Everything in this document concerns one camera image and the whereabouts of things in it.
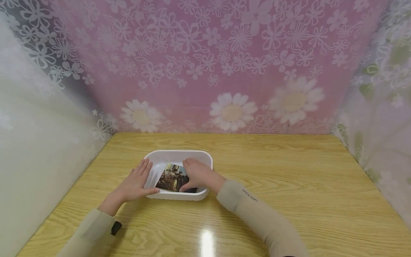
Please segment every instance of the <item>light wood grain surface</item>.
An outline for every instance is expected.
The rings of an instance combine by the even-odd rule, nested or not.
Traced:
[[[205,150],[214,169],[285,215],[311,257],[410,257],[411,234],[331,135],[117,133],[19,256],[55,256],[80,221],[147,153]],[[264,244],[210,193],[203,201],[141,199],[102,256],[267,256]]]

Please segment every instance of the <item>left hand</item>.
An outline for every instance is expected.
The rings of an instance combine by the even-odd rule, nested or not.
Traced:
[[[158,188],[144,188],[153,163],[150,160],[142,159],[135,169],[131,169],[130,174],[113,191],[118,194],[123,202],[134,201],[140,197],[160,192]]]
[[[144,188],[152,166],[153,163],[148,158],[142,159],[135,169],[131,169],[123,182],[107,195],[98,209],[110,216],[115,216],[123,203],[160,192],[158,188]]]

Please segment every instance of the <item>hand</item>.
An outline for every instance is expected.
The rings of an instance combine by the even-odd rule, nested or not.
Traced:
[[[218,194],[226,181],[225,177],[196,159],[186,159],[182,164],[190,180],[180,188],[180,192],[184,192],[190,188],[206,187]]]
[[[98,209],[114,216],[123,203],[158,193],[160,191],[158,188],[144,188],[152,165],[148,158],[142,159],[135,169],[131,169],[123,182],[104,199]]]

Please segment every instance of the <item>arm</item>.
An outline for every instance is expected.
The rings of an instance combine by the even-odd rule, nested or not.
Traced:
[[[264,241],[271,257],[308,257],[298,232],[281,214],[252,196],[240,183],[226,180],[217,200]]]
[[[264,241],[271,257],[308,257],[307,249],[294,227],[269,205],[252,196],[240,183],[227,180],[204,163],[194,159],[183,161],[190,181],[181,187],[208,187],[217,200],[236,214]]]
[[[84,218],[57,257],[98,256],[101,246],[112,236],[114,216],[120,207],[125,202],[158,193],[158,188],[144,188],[151,167],[152,163],[149,159],[143,159],[137,168],[132,169],[125,180],[104,199],[98,209],[92,210]]]

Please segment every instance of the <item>white plastic tray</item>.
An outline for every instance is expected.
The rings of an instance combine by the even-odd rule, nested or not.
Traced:
[[[194,158],[201,162],[204,162],[212,169],[211,155],[205,151],[198,150],[157,150],[147,154],[146,158],[149,158],[153,162],[153,167],[148,175],[145,188],[155,187],[158,180],[161,177],[166,165],[168,163],[182,166],[182,161],[187,158]],[[160,189],[157,194],[148,195],[147,198],[154,199],[167,199],[167,200],[186,200],[186,201],[200,201],[208,195],[207,188],[198,188],[196,193],[182,193],[182,192],[170,192]]]

